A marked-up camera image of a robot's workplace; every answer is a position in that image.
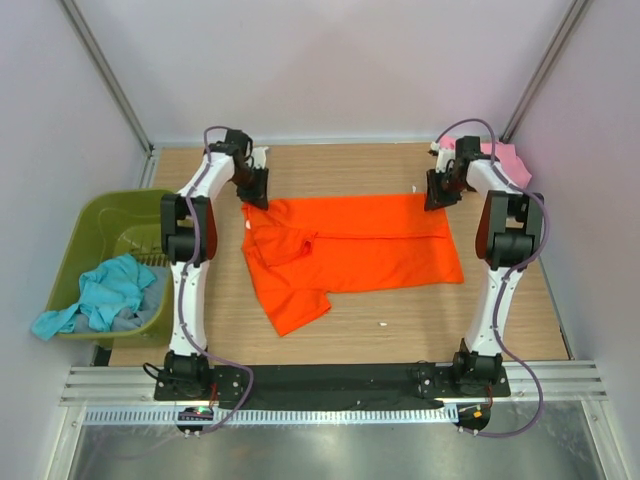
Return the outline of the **orange t shirt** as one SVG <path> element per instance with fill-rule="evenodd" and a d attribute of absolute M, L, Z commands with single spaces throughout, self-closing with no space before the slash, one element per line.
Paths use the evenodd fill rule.
<path fill-rule="evenodd" d="M 275 331 L 319 319 L 332 294 L 463 283 L 446 213 L 424 204 L 424 195 L 403 193 L 243 205 L 242 251 Z"/>

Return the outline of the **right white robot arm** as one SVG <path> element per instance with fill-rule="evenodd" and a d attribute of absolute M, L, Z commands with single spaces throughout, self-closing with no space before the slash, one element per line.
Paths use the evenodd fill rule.
<path fill-rule="evenodd" d="M 427 211 L 457 204 L 465 190 L 484 197 L 475 252 L 485 279 L 471 325 L 449 368 L 454 391 L 480 395 L 506 382 L 504 330 L 515 289 L 541 246 L 543 199 L 524 193 L 495 154 L 481 150 L 478 137 L 461 137 L 449 148 L 433 142 L 430 154 L 436 166 L 426 172 Z"/>

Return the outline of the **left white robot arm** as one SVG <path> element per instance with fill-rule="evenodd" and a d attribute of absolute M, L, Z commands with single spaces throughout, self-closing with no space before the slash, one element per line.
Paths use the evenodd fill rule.
<path fill-rule="evenodd" d="M 157 400 L 200 400 L 213 388 L 204 324 L 205 290 L 218 245 L 213 201 L 232 183 L 241 202 L 266 210 L 266 153 L 253 155 L 253 139 L 240 129 L 211 126 L 196 173 L 160 201 L 161 249 L 173 280 L 173 327 L 168 353 L 156 375 Z"/>

